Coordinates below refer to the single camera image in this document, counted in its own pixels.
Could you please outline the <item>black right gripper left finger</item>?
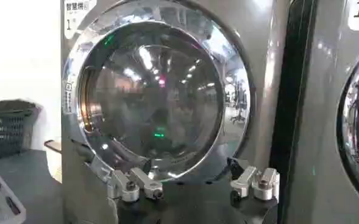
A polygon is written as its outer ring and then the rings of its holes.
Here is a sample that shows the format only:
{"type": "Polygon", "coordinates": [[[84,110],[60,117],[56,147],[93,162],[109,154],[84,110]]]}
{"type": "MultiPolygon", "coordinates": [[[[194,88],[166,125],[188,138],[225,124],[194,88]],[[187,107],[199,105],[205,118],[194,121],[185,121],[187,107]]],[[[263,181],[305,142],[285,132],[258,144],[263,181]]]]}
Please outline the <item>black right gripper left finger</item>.
{"type": "Polygon", "coordinates": [[[71,142],[77,146],[77,152],[83,158],[84,164],[106,184],[108,199],[135,203],[140,198],[140,192],[144,192],[144,196],[150,200],[163,198],[163,184],[146,173],[150,162],[145,163],[142,169],[132,167],[128,172],[124,172],[107,165],[89,146],[76,140],[71,142]]]}

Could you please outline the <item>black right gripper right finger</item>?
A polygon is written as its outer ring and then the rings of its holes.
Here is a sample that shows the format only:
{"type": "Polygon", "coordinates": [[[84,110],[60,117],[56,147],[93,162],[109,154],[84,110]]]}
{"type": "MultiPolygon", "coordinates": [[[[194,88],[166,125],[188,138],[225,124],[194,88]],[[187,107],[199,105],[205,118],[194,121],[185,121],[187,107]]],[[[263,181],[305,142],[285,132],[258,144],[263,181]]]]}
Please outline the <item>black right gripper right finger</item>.
{"type": "Polygon", "coordinates": [[[276,199],[279,202],[280,174],[274,168],[258,169],[246,160],[227,158],[231,172],[230,201],[239,203],[250,196],[250,193],[261,201],[276,199]]]}

